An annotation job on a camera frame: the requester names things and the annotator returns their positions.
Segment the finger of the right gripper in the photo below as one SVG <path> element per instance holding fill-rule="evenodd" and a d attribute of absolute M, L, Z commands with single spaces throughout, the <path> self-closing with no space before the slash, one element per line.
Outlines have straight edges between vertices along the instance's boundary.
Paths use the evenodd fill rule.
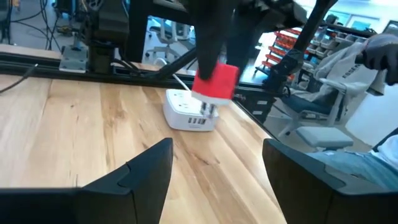
<path fill-rule="evenodd" d="M 249 52 L 254 47 L 254 34 L 258 17 L 255 13 L 235 12 L 229 37 L 226 42 L 226 63 L 239 68 L 243 74 L 249 60 Z"/>
<path fill-rule="evenodd" d="M 200 78 L 208 80 L 231 26 L 237 0 L 187 0 L 185 8 L 195 27 Z"/>

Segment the person's gloved hand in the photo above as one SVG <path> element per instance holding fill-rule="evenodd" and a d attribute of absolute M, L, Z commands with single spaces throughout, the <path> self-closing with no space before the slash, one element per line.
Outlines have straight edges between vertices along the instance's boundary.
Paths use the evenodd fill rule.
<path fill-rule="evenodd" d="M 387 70 L 384 83 L 389 86 L 398 84 L 398 36 L 377 34 L 370 37 L 356 56 L 355 63 L 370 70 Z"/>

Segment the grey padded stool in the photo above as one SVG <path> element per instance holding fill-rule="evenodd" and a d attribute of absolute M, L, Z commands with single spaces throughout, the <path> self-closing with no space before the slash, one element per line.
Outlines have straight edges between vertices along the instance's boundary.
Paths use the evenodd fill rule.
<path fill-rule="evenodd" d="M 352 138 L 334 127 L 302 126 L 296 133 L 311 147 L 338 150 L 354 144 Z"/>

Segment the grey white office chair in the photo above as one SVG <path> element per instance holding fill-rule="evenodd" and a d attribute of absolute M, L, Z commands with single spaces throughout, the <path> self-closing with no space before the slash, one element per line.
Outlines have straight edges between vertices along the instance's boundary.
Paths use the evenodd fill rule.
<path fill-rule="evenodd" d="M 348 87 L 338 81 L 321 78 L 322 85 L 317 92 L 291 90 L 290 95 L 281 99 L 285 112 L 290 117 L 289 123 L 278 134 L 278 137 L 288 136 L 300 127 L 302 120 L 325 120 L 327 126 L 333 126 L 340 120 L 346 108 L 344 102 Z"/>

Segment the white square power strip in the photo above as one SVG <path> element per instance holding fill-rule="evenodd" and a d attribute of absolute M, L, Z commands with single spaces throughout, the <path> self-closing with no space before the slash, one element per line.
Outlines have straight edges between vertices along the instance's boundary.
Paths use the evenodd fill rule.
<path fill-rule="evenodd" d="M 167 124 L 181 131 L 213 131 L 218 120 L 217 110 L 210 119 L 200 113 L 201 105 L 202 102 L 193 98 L 187 90 L 167 89 L 163 105 Z"/>

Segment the grey jacket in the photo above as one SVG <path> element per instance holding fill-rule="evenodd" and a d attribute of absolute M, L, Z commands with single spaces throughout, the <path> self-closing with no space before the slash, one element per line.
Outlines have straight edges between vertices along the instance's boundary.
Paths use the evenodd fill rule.
<path fill-rule="evenodd" d="M 385 84 L 382 79 L 385 73 L 370 70 L 355 63 L 355 58 L 364 49 L 365 44 L 355 42 L 353 45 L 335 52 L 320 63 L 315 74 L 316 79 L 327 79 L 337 82 L 346 96 L 354 98 L 366 91 L 373 95 L 383 95 Z"/>

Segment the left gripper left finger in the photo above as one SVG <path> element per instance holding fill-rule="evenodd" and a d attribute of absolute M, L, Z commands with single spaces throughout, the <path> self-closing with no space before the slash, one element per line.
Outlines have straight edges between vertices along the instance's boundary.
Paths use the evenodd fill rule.
<path fill-rule="evenodd" d="M 0 189 L 0 224 L 159 224 L 173 153 L 165 138 L 84 187 Z"/>

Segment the red USB wall charger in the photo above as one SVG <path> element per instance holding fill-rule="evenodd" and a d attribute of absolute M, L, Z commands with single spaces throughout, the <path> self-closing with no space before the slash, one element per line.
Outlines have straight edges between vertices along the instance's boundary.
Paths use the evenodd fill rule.
<path fill-rule="evenodd" d="M 191 95 L 201 101 L 200 113 L 213 118 L 217 106 L 228 105 L 234 95 L 234 89 L 239 77 L 239 68 L 217 63 L 211 77 L 207 80 L 200 78 L 197 70 L 194 77 Z"/>

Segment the grey metal base plate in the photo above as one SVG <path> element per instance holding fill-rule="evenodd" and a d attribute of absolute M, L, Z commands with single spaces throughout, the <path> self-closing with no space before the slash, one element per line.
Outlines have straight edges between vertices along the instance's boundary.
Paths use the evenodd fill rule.
<path fill-rule="evenodd" d="M 88 50 L 84 47 L 64 47 L 59 70 L 63 72 L 85 73 L 87 71 Z"/>

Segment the person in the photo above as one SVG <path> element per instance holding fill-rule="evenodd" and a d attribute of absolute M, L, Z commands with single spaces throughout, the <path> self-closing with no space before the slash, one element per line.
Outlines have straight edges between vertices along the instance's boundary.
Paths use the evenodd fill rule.
<path fill-rule="evenodd" d="M 308 155 L 341 172 L 398 191 L 398 128 L 368 152 L 323 151 Z"/>

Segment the small parts bin rack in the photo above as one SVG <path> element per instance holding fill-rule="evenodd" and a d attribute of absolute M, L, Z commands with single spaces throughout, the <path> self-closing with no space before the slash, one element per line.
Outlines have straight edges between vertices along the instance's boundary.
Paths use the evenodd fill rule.
<path fill-rule="evenodd" d="M 262 65 L 256 69 L 268 73 L 269 69 L 279 63 L 286 53 L 292 49 L 300 34 L 301 31 L 298 29 L 277 31 L 274 43 L 268 47 L 270 52 L 266 54 Z M 375 34 L 376 32 L 369 28 L 356 30 L 343 26 L 321 26 L 316 31 L 304 53 L 303 70 L 313 73 L 320 61 L 325 57 L 349 47 L 353 43 L 363 43 Z"/>

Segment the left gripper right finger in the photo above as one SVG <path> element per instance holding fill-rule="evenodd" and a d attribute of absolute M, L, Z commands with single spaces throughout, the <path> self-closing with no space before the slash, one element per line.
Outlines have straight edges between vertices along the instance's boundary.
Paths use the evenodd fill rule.
<path fill-rule="evenodd" d="M 398 224 L 398 191 L 341 172 L 274 139 L 264 140 L 262 157 L 288 224 Z"/>

